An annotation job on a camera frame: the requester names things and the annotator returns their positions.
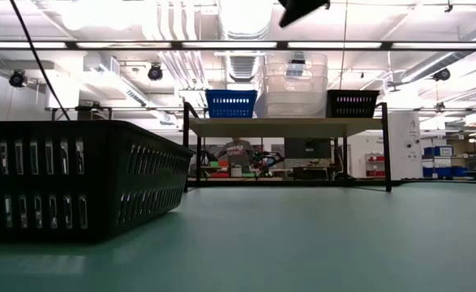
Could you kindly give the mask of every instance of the ceiling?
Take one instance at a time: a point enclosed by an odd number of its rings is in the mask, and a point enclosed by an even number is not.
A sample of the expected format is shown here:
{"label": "ceiling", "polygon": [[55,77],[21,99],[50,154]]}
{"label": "ceiling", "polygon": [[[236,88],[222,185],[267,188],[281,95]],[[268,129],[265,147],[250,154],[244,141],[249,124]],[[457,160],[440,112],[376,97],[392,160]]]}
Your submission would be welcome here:
{"label": "ceiling", "polygon": [[[221,39],[216,0],[193,0],[195,3],[195,33],[199,40]],[[34,40],[145,40],[142,23],[147,19],[145,1],[123,1],[116,19],[124,19],[128,27],[122,30],[107,25],[87,25],[72,31],[63,23],[63,16],[70,1],[18,1],[19,8]],[[254,3],[243,1],[243,5]],[[287,41],[459,41],[476,29],[476,0],[452,0],[453,9],[445,13],[446,0],[337,0],[327,11],[321,8],[288,28],[278,26],[284,8],[274,3],[268,40]],[[253,6],[236,11],[236,17],[251,21],[265,17],[255,15]],[[170,3],[170,30],[173,31],[173,3]],[[0,40],[24,40],[19,21],[8,1],[0,1]],[[437,101],[446,101],[447,107],[476,106],[476,54],[452,64],[448,69],[451,79],[435,82],[422,79],[400,87],[400,92],[390,92],[382,79],[390,79],[389,71],[410,69],[434,52],[319,52],[328,57],[328,88],[333,89],[382,89],[390,105],[405,107],[407,99],[413,105],[432,107]],[[40,52],[44,60],[52,61],[70,72],[71,78],[85,83],[81,98],[97,99],[105,105],[135,106],[117,90],[95,85],[84,78],[82,59],[85,52]],[[175,80],[167,71],[160,81],[147,77],[151,62],[161,59],[156,52],[110,51],[103,56],[114,57],[121,64],[121,76],[146,94],[157,105],[179,105],[175,96]],[[207,80],[214,88],[224,88],[230,82],[225,70],[225,58],[214,52],[201,52]],[[0,61],[33,60],[30,52],[1,51]],[[457,97],[455,102],[449,99]],[[450,117],[463,116],[456,113]]]}

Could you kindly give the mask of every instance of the black plastic basket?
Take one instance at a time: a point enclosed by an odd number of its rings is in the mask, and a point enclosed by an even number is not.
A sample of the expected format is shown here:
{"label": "black plastic basket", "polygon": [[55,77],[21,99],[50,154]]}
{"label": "black plastic basket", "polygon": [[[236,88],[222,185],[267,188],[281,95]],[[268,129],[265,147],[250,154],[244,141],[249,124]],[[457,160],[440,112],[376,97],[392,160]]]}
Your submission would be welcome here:
{"label": "black plastic basket", "polygon": [[0,122],[0,239],[132,229],[180,204],[192,154],[128,122]]}
{"label": "black plastic basket", "polygon": [[378,90],[328,90],[327,118],[373,118]]}

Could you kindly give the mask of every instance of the stacked clear bins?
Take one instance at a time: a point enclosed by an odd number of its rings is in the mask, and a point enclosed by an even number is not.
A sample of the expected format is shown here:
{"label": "stacked clear bins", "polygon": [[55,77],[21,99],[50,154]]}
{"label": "stacked clear bins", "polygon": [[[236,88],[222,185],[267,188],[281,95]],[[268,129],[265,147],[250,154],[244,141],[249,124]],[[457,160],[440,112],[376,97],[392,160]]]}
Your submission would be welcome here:
{"label": "stacked clear bins", "polygon": [[303,52],[265,56],[264,94],[256,104],[260,118],[323,117],[326,113],[328,58]]}

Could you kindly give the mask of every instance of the table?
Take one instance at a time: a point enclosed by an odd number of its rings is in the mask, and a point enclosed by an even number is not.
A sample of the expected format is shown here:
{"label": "table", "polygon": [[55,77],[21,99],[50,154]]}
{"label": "table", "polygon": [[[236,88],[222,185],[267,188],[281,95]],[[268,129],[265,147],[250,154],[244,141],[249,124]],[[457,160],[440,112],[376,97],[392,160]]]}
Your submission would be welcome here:
{"label": "table", "polygon": [[0,292],[476,291],[476,184],[199,188],[97,246],[0,244]]}
{"label": "table", "polygon": [[[189,130],[197,135],[196,157],[201,154],[202,137],[272,137],[272,138],[335,138],[342,137],[343,145],[348,136],[366,130],[382,130],[386,191],[391,191],[391,160],[388,138],[388,108],[381,102],[382,118],[200,118],[189,102],[183,110],[183,146],[189,147]],[[347,147],[343,147],[343,165],[348,165]],[[347,167],[343,167],[347,177]],[[190,187],[201,186],[201,161],[196,159],[196,182]]]}

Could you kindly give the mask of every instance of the blue plastic basket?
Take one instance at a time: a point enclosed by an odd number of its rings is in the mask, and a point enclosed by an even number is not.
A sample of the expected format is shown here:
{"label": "blue plastic basket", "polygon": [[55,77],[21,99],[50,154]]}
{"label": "blue plastic basket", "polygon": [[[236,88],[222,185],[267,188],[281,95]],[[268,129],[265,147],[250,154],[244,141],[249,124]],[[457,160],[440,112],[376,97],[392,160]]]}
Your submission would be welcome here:
{"label": "blue plastic basket", "polygon": [[252,118],[256,90],[207,90],[208,115],[211,118]]}

